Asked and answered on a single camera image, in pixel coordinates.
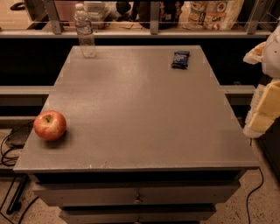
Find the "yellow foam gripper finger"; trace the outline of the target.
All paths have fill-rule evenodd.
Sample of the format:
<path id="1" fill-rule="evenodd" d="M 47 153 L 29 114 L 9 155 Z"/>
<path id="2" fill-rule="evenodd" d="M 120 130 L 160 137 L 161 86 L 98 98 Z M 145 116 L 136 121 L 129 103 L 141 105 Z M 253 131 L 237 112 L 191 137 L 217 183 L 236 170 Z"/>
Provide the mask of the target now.
<path id="1" fill-rule="evenodd" d="M 252 102 L 248 127 L 264 133 L 280 116 L 280 80 L 273 80 L 258 88 Z"/>
<path id="2" fill-rule="evenodd" d="M 251 65 L 257 64 L 263 60 L 263 49 L 266 42 L 262 42 L 259 45 L 256 45 L 253 49 L 246 53 L 243 58 L 243 61 Z"/>

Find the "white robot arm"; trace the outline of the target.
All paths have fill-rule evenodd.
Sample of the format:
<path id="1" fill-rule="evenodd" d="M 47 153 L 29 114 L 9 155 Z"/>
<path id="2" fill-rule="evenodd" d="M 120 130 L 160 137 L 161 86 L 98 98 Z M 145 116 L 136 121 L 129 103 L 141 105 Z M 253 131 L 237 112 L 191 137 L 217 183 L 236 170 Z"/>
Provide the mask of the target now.
<path id="1" fill-rule="evenodd" d="M 251 49 L 243 58 L 249 64 L 262 64 L 262 72 L 272 81 L 255 89 L 243 133 L 258 138 L 280 117 L 280 27 L 266 41 Z"/>

